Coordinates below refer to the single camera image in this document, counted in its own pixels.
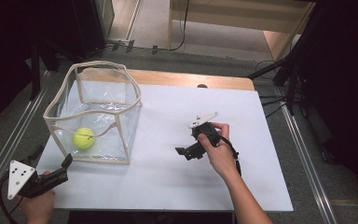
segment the yellow tennis ball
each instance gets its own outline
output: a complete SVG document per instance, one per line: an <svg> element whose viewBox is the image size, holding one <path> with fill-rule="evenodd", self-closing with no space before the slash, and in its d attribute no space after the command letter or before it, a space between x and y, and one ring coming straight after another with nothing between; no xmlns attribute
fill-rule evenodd
<svg viewBox="0 0 358 224"><path fill-rule="evenodd" d="M90 128L79 128L72 136L75 147L79 149L87 149L94 144L94 132Z"/></svg>

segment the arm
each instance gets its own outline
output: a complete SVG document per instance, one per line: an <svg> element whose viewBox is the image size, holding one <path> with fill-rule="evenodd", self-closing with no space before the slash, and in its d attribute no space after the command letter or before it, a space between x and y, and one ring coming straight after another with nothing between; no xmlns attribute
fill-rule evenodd
<svg viewBox="0 0 358 224"><path fill-rule="evenodd" d="M228 124L212 123L212 125L220 129L220 134L229 140ZM213 147L203 133L199 135L199 141L205 148L212 167L227 185L238 223L272 223L243 182L229 146L220 141L218 147Z"/></svg>
<svg viewBox="0 0 358 224"><path fill-rule="evenodd" d="M46 193L33 199L23 198L20 208L27 217L28 224L48 224L51 220L54 208L55 190L51 189Z"/></svg>

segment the clear vinyl box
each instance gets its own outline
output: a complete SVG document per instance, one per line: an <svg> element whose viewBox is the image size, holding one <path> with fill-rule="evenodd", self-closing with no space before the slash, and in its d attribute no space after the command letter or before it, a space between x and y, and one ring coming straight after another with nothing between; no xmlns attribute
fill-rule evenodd
<svg viewBox="0 0 358 224"><path fill-rule="evenodd" d="M141 108L126 67L99 61L72 65L43 117L64 156L129 164Z"/></svg>

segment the white tabletop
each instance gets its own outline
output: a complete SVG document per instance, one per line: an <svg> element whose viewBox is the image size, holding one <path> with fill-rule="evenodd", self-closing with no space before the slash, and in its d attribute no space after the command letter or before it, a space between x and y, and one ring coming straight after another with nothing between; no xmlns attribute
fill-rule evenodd
<svg viewBox="0 0 358 224"><path fill-rule="evenodd" d="M227 187L208 157L187 161L176 147L195 143L188 124L219 112L240 152L242 178L266 211L293 211L269 127L256 91L140 85L143 108L131 164L74 161L69 180L56 187L56 208L232 211ZM50 137L39 174L64 159Z"/></svg>

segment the black cable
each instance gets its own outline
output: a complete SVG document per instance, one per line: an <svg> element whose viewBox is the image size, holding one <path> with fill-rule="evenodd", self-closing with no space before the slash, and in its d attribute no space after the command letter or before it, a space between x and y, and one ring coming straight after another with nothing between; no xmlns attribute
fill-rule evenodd
<svg viewBox="0 0 358 224"><path fill-rule="evenodd" d="M209 135L214 135L214 136L217 136L220 140L222 140L223 142L225 142L229 148L231 149L232 151L232 157L234 157L234 161L235 161L235 166L237 167L237 171L240 175L242 175L242 171L241 171L241 166L240 166L240 161L238 159L238 155L240 155L239 152L237 152L235 150L235 148L232 146L232 144L230 143L230 141L228 141L225 137L223 137L222 135L220 134L216 134L216 133L204 133L204 134L209 134Z"/></svg>
<svg viewBox="0 0 358 224"><path fill-rule="evenodd" d="M275 63L275 61L272 61L272 60L265 60L265 61L261 61L259 62L258 64L255 65L255 72L257 72L257 66L260 65L261 63ZM261 78L264 78L264 79L268 79L268 80L272 80L272 78L266 78L266 77L262 77L260 76Z"/></svg>
<svg viewBox="0 0 358 224"><path fill-rule="evenodd" d="M87 56L87 58L92 58L94 57L97 53L101 52L101 51L104 51L106 49L110 49L112 47L114 47L115 45L109 45L109 46L106 46L104 47L103 49L97 49L97 50L94 50L93 52L90 52L89 53L89 56Z"/></svg>
<svg viewBox="0 0 358 224"><path fill-rule="evenodd" d="M5 206L4 200L2 198L3 186L4 186L5 181L8 180L8 177L9 177L9 173L8 173L8 171L6 171L5 174L2 176L2 178L0 180L0 206L1 206L2 212L5 214L5 217L7 217L8 221L10 222L10 224L17 224L17 222L13 219L11 214L7 211L7 208Z"/></svg>
<svg viewBox="0 0 358 224"><path fill-rule="evenodd" d="M151 48L142 48L142 47L129 47L126 46L124 44L118 44L119 47L125 47L125 48L130 48L130 49L147 49L147 50L153 50L153 51L176 51L179 48L181 48L183 46L183 44L185 43L185 39L186 39L186 22L187 22L187 13L188 13L188 5L189 5L190 0L187 0L187 5L186 5L186 14L185 14L185 20L184 20L184 27L183 27L183 31L182 31L182 25L180 25L182 34L183 34L183 38L182 38L182 43L176 48L176 49L151 49Z"/></svg>
<svg viewBox="0 0 358 224"><path fill-rule="evenodd" d="M270 95L270 96L259 96L260 99L263 99L263 98L282 98L281 96L279 95Z"/></svg>
<svg viewBox="0 0 358 224"><path fill-rule="evenodd" d="M279 98L279 99L274 100L274 101L269 101L269 102L262 103L261 105L262 105L262 106L271 105L271 104L278 103L278 102L280 102L281 100L282 100L282 98Z"/></svg>
<svg viewBox="0 0 358 224"><path fill-rule="evenodd" d="M266 119L267 119L269 116L275 114L275 112L277 112L279 109L281 109L281 107L283 107L284 105L286 105L286 104L280 105L277 109L275 109L274 111L272 111L270 114L266 115Z"/></svg>
<svg viewBox="0 0 358 224"><path fill-rule="evenodd" d="M20 203L22 202L22 200L24 199L23 196L21 196L21 199L19 200L19 202L16 204L16 206L14 206L13 209L11 209L11 211L9 212L9 214L11 215L20 205Z"/></svg>
<svg viewBox="0 0 358 224"><path fill-rule="evenodd" d="M179 11L180 11L180 13L179 13L179 18L182 18L182 8L179 8ZM180 28L180 33L182 34L182 36L185 36L185 32L184 32L184 30L182 29L182 20L181 19L179 19L179 28Z"/></svg>

